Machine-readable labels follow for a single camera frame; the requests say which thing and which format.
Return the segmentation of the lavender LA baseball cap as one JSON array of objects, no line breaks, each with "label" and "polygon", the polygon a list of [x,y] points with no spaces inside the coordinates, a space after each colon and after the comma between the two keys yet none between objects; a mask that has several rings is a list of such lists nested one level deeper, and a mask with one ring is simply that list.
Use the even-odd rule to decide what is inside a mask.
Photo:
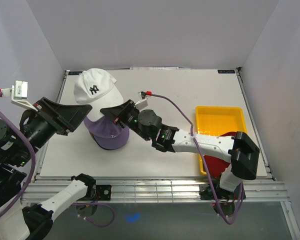
[{"label": "lavender LA baseball cap", "polygon": [[122,148],[129,140],[130,130],[115,125],[105,116],[97,121],[91,121],[86,117],[83,123],[92,139],[102,149],[117,150]]}]

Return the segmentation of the white baseball cap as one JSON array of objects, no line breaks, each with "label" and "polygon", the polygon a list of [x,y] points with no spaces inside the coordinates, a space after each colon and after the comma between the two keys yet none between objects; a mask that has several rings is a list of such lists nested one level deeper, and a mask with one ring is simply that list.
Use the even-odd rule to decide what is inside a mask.
[{"label": "white baseball cap", "polygon": [[91,105],[87,118],[96,122],[104,115],[103,108],[111,108],[124,103],[124,98],[116,87],[117,80],[107,71],[91,68],[83,71],[74,84],[74,98],[80,105]]}]

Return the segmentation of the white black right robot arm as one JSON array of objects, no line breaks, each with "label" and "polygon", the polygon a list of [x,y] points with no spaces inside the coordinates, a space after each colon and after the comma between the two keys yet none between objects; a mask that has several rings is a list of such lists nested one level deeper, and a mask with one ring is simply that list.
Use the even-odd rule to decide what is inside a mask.
[{"label": "white black right robot arm", "polygon": [[115,125],[128,127],[150,141],[160,152],[195,153],[228,163],[216,182],[210,181],[205,190],[215,198],[227,199],[236,189],[242,188],[243,181],[257,177],[260,149],[245,132],[238,131],[234,136],[210,136],[185,131],[163,124],[162,118],[152,109],[139,110],[132,100],[100,111]]}]

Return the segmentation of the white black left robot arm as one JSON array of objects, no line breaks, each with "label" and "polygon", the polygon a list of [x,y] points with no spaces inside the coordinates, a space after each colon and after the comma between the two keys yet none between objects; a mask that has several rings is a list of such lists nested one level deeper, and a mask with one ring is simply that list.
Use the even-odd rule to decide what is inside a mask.
[{"label": "white black left robot arm", "polygon": [[21,204],[32,176],[19,168],[35,166],[39,149],[55,134],[74,132],[91,110],[88,104],[62,105],[41,98],[22,113],[19,126],[0,112],[0,240],[41,240],[65,209],[96,195],[94,178],[81,173],[52,198],[32,207]]}]

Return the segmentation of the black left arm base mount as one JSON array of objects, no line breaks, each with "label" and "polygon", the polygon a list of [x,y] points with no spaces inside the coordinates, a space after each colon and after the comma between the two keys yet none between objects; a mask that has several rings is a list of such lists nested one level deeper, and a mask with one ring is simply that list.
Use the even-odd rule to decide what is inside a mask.
[{"label": "black left arm base mount", "polygon": [[92,188],[92,201],[109,201],[112,197],[112,186],[109,184],[96,185]]}]

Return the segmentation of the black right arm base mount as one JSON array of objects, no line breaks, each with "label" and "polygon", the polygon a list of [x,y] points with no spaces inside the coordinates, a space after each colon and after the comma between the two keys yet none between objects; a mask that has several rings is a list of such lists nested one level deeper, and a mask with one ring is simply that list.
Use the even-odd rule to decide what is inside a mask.
[{"label": "black right arm base mount", "polygon": [[[241,187],[238,185],[234,192],[227,191],[219,188],[218,186],[213,185],[215,188],[216,196],[219,200],[230,200],[238,199]],[[211,186],[209,184],[200,184],[199,185],[199,195],[201,200],[214,200]]]}]

